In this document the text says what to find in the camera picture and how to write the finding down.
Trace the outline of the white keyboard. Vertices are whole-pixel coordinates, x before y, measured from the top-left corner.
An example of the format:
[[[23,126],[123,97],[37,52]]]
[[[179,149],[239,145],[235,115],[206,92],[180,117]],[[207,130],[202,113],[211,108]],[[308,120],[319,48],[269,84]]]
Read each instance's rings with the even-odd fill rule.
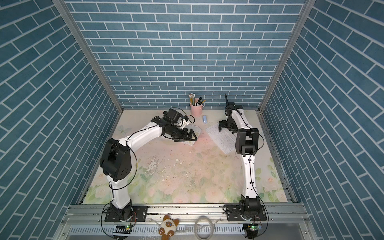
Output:
[[[208,127],[206,132],[226,155],[235,150],[234,136],[226,130],[219,131],[219,124]]]

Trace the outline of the yellow keyboard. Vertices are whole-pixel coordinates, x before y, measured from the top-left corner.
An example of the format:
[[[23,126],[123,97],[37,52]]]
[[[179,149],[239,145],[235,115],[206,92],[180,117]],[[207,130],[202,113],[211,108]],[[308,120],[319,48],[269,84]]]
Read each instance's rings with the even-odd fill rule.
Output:
[[[192,141],[186,141],[186,142],[184,142],[184,144],[189,145],[189,146],[193,146],[197,142],[197,139],[198,139],[199,135],[201,134],[202,129],[196,125],[187,125],[187,128],[189,131],[193,130],[194,133],[192,134]]]

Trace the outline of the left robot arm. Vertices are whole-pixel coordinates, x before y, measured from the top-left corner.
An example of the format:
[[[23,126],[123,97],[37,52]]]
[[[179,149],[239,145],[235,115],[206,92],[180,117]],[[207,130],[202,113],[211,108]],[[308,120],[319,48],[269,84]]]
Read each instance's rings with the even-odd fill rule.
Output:
[[[138,162],[136,151],[150,141],[168,135],[174,142],[196,141],[198,137],[193,130],[179,128],[173,124],[161,122],[160,119],[151,122],[143,129],[129,137],[106,142],[100,166],[109,181],[113,199],[106,208],[107,222],[127,222],[135,218],[132,200],[129,196],[126,179],[132,170],[132,160]]]

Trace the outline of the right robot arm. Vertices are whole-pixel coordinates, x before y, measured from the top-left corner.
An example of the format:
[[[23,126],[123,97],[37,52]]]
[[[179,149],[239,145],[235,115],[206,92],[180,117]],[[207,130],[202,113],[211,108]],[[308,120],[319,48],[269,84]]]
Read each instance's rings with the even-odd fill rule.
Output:
[[[256,188],[255,160],[259,150],[259,130],[252,127],[242,108],[230,105],[225,109],[227,118],[219,122],[219,131],[228,129],[236,134],[235,150],[241,156],[244,187],[238,214],[246,221],[267,220],[265,208]]]

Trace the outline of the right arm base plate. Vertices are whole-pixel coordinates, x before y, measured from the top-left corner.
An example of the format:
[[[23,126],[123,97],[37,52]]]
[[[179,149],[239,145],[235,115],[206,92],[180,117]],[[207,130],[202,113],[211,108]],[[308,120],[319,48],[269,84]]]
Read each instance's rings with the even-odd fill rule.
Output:
[[[261,205],[261,208],[257,211],[242,210],[239,204],[226,204],[222,206],[227,221],[240,222],[240,221],[267,221],[267,212],[265,206]]]

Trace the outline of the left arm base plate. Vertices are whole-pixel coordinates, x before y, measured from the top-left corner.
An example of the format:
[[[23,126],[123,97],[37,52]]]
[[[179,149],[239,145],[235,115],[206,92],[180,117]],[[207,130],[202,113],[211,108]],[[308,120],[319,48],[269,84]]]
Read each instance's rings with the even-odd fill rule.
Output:
[[[148,206],[126,206],[123,209],[118,209],[114,205],[109,205],[103,210],[105,222],[123,223],[123,222],[144,222],[148,213]]]

